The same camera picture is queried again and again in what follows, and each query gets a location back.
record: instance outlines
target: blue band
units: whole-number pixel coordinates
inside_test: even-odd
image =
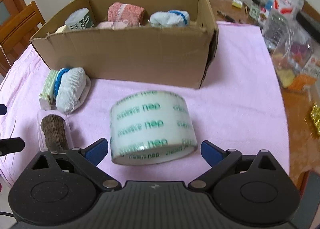
[[[181,13],[181,12],[179,12],[179,11],[176,11],[176,10],[170,10],[170,11],[168,11],[168,12],[169,12],[169,13],[174,13],[174,14],[176,14],[176,15],[178,15],[178,16],[182,16],[183,21],[184,21],[184,24],[185,24],[185,25],[188,25],[188,21],[186,20],[186,17],[184,16],[183,13]]]
[[[66,72],[68,72],[70,69],[69,68],[62,68],[61,70],[59,70],[58,75],[57,75],[57,79],[56,79],[56,83],[54,84],[54,97],[57,98],[58,95],[58,90],[61,84],[61,78],[62,75],[65,74]]]

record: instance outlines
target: gold foil wrapper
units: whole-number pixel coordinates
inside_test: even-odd
[[[320,107],[314,103],[312,110],[310,112],[311,120],[316,128],[318,136],[320,136]]]

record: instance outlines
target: open cardboard box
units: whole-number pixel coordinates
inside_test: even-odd
[[[106,20],[114,2],[144,7],[144,23],[157,11],[176,9],[188,11],[194,24],[55,34],[74,11],[85,7],[96,26]],[[209,0],[75,0],[30,41],[51,69],[83,67],[90,78],[200,88],[216,52],[218,28]]]

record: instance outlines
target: tape roll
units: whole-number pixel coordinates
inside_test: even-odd
[[[187,104],[168,91],[139,92],[110,110],[112,162],[146,165],[184,157],[197,148]]]

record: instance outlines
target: pink tablecloth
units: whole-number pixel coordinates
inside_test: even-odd
[[[289,140],[283,101],[269,53],[258,27],[219,23],[219,44],[204,85],[199,90],[166,85],[92,80],[85,104],[68,117],[75,147],[85,148],[101,137],[109,139],[109,110],[119,99],[144,90],[168,90],[187,102],[197,141],[210,140],[243,154],[269,149],[289,171]],[[49,72],[29,46],[0,86],[0,138],[21,137],[22,152],[0,158],[0,172],[10,185],[39,150],[36,115],[38,96]],[[98,165],[122,184],[126,180],[183,180],[189,183],[210,166],[200,150],[171,162],[121,166],[111,154]]]

